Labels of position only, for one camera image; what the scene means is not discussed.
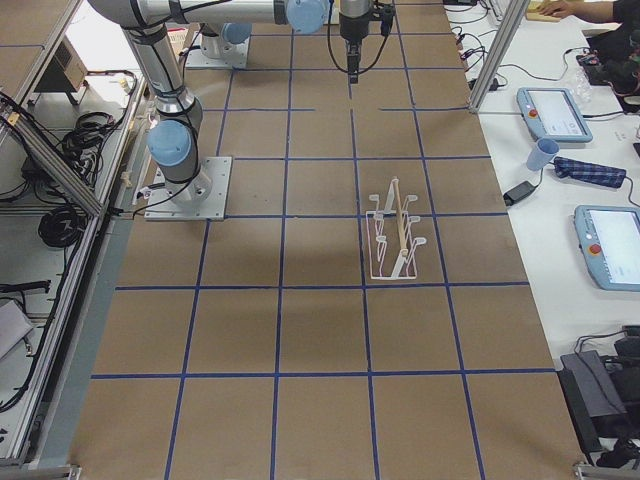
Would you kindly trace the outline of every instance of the blue joint cap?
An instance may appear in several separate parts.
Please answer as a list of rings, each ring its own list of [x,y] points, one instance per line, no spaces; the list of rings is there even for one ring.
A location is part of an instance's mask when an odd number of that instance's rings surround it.
[[[328,0],[289,0],[287,19],[296,33],[313,33],[324,25],[329,15]]]
[[[192,146],[189,129],[175,120],[164,120],[149,131],[147,146],[154,160],[163,167],[180,165]]]
[[[232,45],[240,45],[251,36],[251,23],[225,23],[220,36]]]

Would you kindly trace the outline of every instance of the black sleeve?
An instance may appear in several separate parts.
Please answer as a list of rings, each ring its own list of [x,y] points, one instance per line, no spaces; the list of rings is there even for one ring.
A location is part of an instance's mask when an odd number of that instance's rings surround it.
[[[625,23],[633,21],[640,13],[640,0],[616,0],[613,2],[613,21]]]

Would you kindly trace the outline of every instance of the plaid cloth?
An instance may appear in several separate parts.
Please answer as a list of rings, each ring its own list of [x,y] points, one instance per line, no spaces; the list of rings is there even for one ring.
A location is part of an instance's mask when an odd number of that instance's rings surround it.
[[[579,162],[564,157],[556,157],[553,160],[553,166],[556,175],[560,178],[571,177],[581,182],[595,183],[611,188],[620,188],[627,176],[627,171],[622,168]]]

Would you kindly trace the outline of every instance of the human hand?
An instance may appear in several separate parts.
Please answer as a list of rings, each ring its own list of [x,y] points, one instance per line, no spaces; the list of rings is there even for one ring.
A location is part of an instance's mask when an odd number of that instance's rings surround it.
[[[574,4],[566,0],[544,1],[538,7],[538,13],[549,17],[565,18],[575,13]]]

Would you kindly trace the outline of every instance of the screen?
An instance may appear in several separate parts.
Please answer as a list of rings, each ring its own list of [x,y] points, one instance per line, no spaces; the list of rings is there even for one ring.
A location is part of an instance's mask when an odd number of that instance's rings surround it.
[[[549,135],[582,136],[576,112],[564,92],[553,90],[529,90],[538,117]]]
[[[589,210],[611,283],[640,284],[640,222],[634,212]]]

